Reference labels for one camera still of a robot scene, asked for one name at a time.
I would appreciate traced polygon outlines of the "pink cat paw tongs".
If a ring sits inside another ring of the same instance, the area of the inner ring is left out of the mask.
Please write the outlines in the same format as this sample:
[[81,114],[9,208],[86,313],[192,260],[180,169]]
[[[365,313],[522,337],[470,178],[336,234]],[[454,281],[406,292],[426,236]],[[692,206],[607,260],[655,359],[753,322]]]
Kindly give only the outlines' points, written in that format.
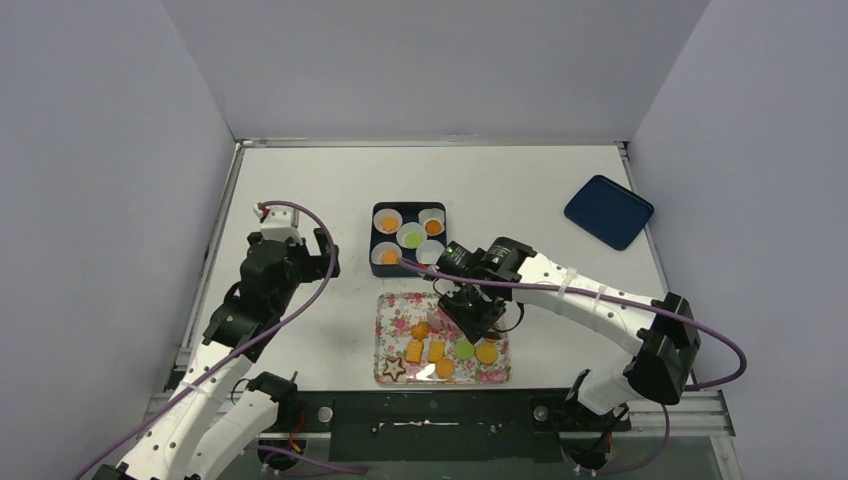
[[432,333],[455,333],[457,330],[455,323],[441,310],[428,312],[427,323]]

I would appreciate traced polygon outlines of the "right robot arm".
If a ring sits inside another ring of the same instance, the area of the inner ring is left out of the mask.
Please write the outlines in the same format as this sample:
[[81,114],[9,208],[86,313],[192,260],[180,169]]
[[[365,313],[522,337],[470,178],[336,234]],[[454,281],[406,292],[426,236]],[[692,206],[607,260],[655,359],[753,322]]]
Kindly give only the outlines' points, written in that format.
[[306,390],[567,387],[581,428],[633,400],[677,404],[700,346],[684,299],[614,288],[506,237],[401,258],[385,278],[342,270],[296,301],[309,293],[274,341]]

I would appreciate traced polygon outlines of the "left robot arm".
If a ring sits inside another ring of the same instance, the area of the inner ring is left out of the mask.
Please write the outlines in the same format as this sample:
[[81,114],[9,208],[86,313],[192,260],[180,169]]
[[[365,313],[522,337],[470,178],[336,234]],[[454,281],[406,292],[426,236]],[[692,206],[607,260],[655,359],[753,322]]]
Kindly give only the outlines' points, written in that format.
[[340,273],[338,248],[324,227],[310,254],[294,227],[261,228],[248,237],[240,278],[213,312],[183,381],[169,401],[135,433],[137,444],[97,479],[213,479],[263,429],[291,427],[296,385],[264,372],[250,380],[247,401],[214,419],[226,394],[250,370],[281,326],[296,290],[315,282],[324,290]]

